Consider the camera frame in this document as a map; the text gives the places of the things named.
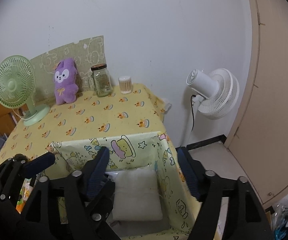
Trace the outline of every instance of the door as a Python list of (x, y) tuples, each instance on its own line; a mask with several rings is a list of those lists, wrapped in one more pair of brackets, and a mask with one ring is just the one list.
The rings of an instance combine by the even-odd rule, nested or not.
[(288, 186), (288, 3), (257, 0), (257, 4), (257, 72), (229, 149), (265, 204)]

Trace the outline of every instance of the patterned tablecloth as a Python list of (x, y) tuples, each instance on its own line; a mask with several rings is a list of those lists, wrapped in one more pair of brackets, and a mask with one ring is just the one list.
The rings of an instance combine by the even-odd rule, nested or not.
[(133, 92), (127, 95), (115, 86), (108, 97), (99, 98), (94, 91), (86, 91), (73, 104), (48, 104), (51, 110), (40, 122), (17, 124), (0, 152), (0, 164), (17, 153), (36, 158), (52, 142), (165, 131), (165, 104), (143, 84), (134, 84)]

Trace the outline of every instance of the white sponge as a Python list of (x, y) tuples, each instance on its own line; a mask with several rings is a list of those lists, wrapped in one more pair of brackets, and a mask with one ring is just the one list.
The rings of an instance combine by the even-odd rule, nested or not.
[(157, 221), (163, 218), (154, 170), (120, 171), (115, 178), (113, 219)]

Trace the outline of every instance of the black cable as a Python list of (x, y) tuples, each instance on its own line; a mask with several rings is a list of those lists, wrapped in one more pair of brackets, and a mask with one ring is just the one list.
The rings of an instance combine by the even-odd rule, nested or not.
[(192, 116), (193, 116), (193, 127), (192, 127), (192, 131), (194, 128), (194, 113), (193, 113), (193, 103), (192, 103), (192, 98), (196, 97), (196, 95), (191, 95), (191, 109), (192, 109)]

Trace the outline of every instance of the wooden headboard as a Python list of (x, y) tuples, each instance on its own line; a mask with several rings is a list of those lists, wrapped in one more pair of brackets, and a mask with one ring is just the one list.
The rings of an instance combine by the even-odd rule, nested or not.
[[(20, 109), (17, 109), (15, 111), (17, 113), (19, 113), (20, 111), (24, 113), (24, 111), (26, 110), (28, 110), (27, 106), (24, 105)], [(10, 133), (13, 131), (13, 129), (17, 125), (13, 118), (16, 120), (16, 122), (20, 121), (20, 118), (16, 114), (14, 114), (11, 108), (6, 108), (0, 104), (0, 136), (2, 136), (3, 134), (9, 136)]]

